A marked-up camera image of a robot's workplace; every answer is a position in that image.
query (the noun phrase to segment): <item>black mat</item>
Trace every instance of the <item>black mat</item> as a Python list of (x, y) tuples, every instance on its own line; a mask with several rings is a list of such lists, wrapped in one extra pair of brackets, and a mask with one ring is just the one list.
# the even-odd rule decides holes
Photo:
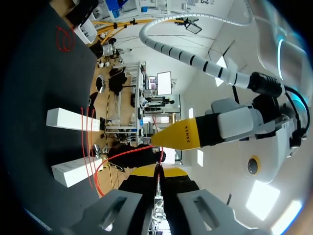
[(1, 150), (7, 176), (22, 205), (52, 229), (77, 222), (98, 199), (88, 180), (66, 188), (51, 171), (51, 165), (83, 154), (81, 132), (46, 127), (47, 110), (87, 110), (96, 64), (77, 36), (71, 52), (60, 51), (57, 26), (70, 30), (47, 6), (17, 45), (1, 93)]

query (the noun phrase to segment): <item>black cable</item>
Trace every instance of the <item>black cable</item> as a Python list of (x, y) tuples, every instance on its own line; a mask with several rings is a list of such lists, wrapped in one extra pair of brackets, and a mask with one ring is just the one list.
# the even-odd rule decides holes
[(311, 121), (311, 116), (310, 116), (310, 111), (309, 111), (309, 107), (307, 105), (307, 103), (305, 102), (304, 98), (302, 97), (302, 95), (297, 92), (295, 89), (291, 88), (291, 87), (288, 87), (288, 86), (285, 86), (285, 90), (288, 91), (288, 92), (291, 92), (293, 94), (295, 94), (300, 100), (301, 102), (303, 103), (305, 109), (306, 109), (306, 112), (307, 112), (307, 118), (308, 118), (308, 121), (307, 121), (307, 126), (303, 129), (303, 135), (305, 135), (305, 133), (308, 131), (309, 129), (309, 126), (310, 126), (310, 121)]
[(300, 131), (301, 130), (301, 122), (300, 122), (300, 117), (299, 117), (299, 114), (298, 114), (298, 111), (294, 105), (294, 102), (292, 101), (290, 95), (286, 92), (285, 95), (287, 96), (294, 112), (295, 112), (295, 118), (297, 119), (297, 130)]
[(234, 93), (235, 101), (239, 104), (239, 98), (238, 98), (237, 89), (236, 89), (235, 86), (232, 86), (232, 88), (233, 88), (233, 93)]

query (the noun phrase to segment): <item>red cable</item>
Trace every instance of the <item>red cable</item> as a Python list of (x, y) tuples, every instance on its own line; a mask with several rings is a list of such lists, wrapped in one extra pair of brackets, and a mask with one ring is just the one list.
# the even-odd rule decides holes
[[(156, 120), (155, 120), (154, 116), (152, 116), (152, 120), (153, 120), (153, 123), (154, 123), (155, 126), (156, 126), (156, 131), (158, 132), (157, 124), (156, 124)], [(161, 147), (161, 157), (160, 157), (160, 161), (159, 161), (159, 164), (160, 164), (160, 165), (161, 165), (161, 162), (162, 162), (162, 159), (163, 159), (163, 153), (164, 153), (163, 147)]]
[(94, 109), (92, 110), (92, 114), (91, 114), (91, 128), (90, 128), (90, 143), (91, 143), (91, 155), (92, 155), (92, 161), (93, 161), (93, 166), (94, 166), (94, 170), (96, 170), (96, 165), (94, 163), (94, 158), (93, 158), (93, 148), (92, 148), (92, 124), (93, 124), (93, 114), (94, 114)]
[(90, 177), (89, 177), (89, 172), (88, 172), (87, 163), (86, 163), (86, 158), (85, 158), (85, 150), (84, 150), (84, 128), (83, 128), (84, 111), (83, 111), (83, 107), (81, 107), (81, 110), (82, 110), (82, 147), (83, 147), (83, 156), (84, 156), (84, 162), (85, 162), (85, 167), (86, 167), (86, 171), (87, 171), (89, 183), (90, 183), (90, 186), (91, 186), (91, 188), (92, 188), (92, 183), (91, 183), (91, 180), (90, 180)]
[(100, 195), (101, 195), (101, 196), (104, 196), (103, 192), (101, 191), (101, 189), (100, 189), (100, 187), (99, 187), (99, 185), (98, 185), (98, 183), (97, 183), (97, 181), (98, 181), (98, 171), (99, 171), (99, 169), (100, 169), (100, 166), (102, 166), (105, 162), (107, 162), (108, 160), (111, 160), (111, 159), (113, 159), (113, 158), (117, 158), (117, 157), (122, 156), (122, 155), (124, 155), (124, 154), (134, 153), (134, 152), (137, 152), (137, 151), (140, 151), (140, 150), (144, 150), (144, 149), (147, 149), (147, 148), (152, 148), (152, 147), (153, 147), (153, 145), (149, 145), (149, 146), (146, 146), (146, 147), (142, 147), (142, 148), (138, 148), (138, 149), (133, 149), (133, 150), (130, 150), (130, 151), (126, 151), (126, 152), (124, 152), (124, 153), (116, 154), (116, 155), (114, 155), (113, 157), (110, 157), (110, 158), (108, 158), (108, 159), (105, 159), (105, 160), (98, 166), (98, 168), (96, 169), (96, 172), (95, 172), (95, 184), (96, 184), (96, 188), (97, 188), (98, 192), (100, 193)]
[[(72, 31), (72, 34), (73, 34), (73, 43), (71, 44), (71, 39), (70, 39), (70, 36), (69, 36), (69, 34), (64, 30), (64, 29), (62, 29), (61, 27), (58, 27), (57, 26), (57, 33), (56, 33), (56, 45), (57, 45), (57, 47), (58, 47), (58, 49), (60, 50), (60, 51), (66, 51), (66, 52), (69, 52), (69, 51), (71, 51), (72, 49), (74, 49), (74, 46), (75, 46), (75, 33), (74, 33), (74, 29), (73, 28), (71, 28), (71, 31)], [(59, 31), (61, 31), (61, 32), (63, 32), (64, 33), (64, 36), (63, 36), (63, 40), (62, 40), (62, 44), (63, 44), (63, 48), (61, 48), (60, 47), (60, 45), (59, 45), (59, 38), (58, 38), (58, 36), (59, 36)], [(65, 45), (65, 39), (67, 38), (67, 40), (68, 40), (68, 48), (66, 47), (66, 45)]]
[(91, 175), (92, 175), (93, 181), (94, 181), (94, 175), (93, 175), (92, 165), (91, 165), (91, 161), (90, 161), (89, 141), (88, 141), (88, 113), (89, 113), (89, 107), (87, 107), (87, 115), (86, 115), (86, 141), (87, 141), (87, 153), (88, 153), (88, 158), (89, 158), (89, 164), (90, 164), (90, 168), (91, 168)]

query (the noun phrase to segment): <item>white cable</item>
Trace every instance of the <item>white cable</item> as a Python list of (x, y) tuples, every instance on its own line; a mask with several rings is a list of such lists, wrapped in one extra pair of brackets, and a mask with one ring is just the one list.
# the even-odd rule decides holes
[(139, 37), (145, 45), (147, 45), (148, 47), (158, 52), (161, 52), (164, 55), (170, 56), (174, 59), (177, 59), (188, 65), (191, 65), (213, 77), (219, 77), (221, 80), (225, 81), (228, 84), (245, 89), (248, 87), (248, 84), (249, 84), (248, 75), (245, 75), (242, 73), (236, 73), (236, 72), (230, 71), (230, 69), (224, 69), (215, 63), (207, 61), (199, 56), (193, 55), (185, 50), (154, 41), (153, 39), (147, 36), (147, 31), (151, 26), (158, 24), (160, 22), (163, 22), (163, 21), (182, 18), (182, 17), (206, 17), (206, 18), (211, 18), (211, 19), (215, 19), (218, 21), (222, 21), (224, 23), (233, 24), (236, 26), (248, 26), (251, 24), (253, 20), (253, 16), (252, 16), (252, 11), (248, 3), (248, 0), (243, 0), (243, 1), (245, 2), (248, 15), (249, 15), (249, 19), (246, 23), (235, 22), (235, 21), (225, 19), (222, 17), (218, 17), (218, 16), (214, 16), (210, 14), (203, 14), (203, 13), (188, 13), (188, 14), (171, 15), (171, 16), (159, 18), (155, 21), (152, 21), (144, 25), (139, 33)]

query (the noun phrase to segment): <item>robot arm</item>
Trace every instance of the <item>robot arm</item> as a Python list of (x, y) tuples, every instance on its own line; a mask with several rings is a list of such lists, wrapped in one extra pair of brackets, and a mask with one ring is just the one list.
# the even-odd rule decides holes
[[(249, 14), (247, 23), (207, 14), (192, 13), (183, 17), (209, 17), (236, 26), (247, 26), (252, 18), (256, 18), (260, 37), (259, 61), (265, 69), (280, 78), (258, 72), (248, 76), (232, 69), (223, 69), (210, 61), (146, 36), (149, 27), (176, 16), (145, 25), (139, 36), (147, 46), (218, 77), (229, 85), (261, 94), (250, 105), (239, 105), (230, 100), (215, 101), (212, 110), (207, 111), (205, 116), (170, 126), (152, 137), (152, 144), (185, 150), (240, 140), (247, 175), (270, 182), (284, 159), (291, 156), (306, 137), (310, 124), (308, 105), (313, 94), (313, 81), (310, 79), (313, 72), (305, 52), (286, 41), (287, 31), (283, 27), (288, 24), (274, 7), (267, 1), (243, 1)], [(283, 107), (279, 107), (276, 98), (285, 94), (288, 101)]]

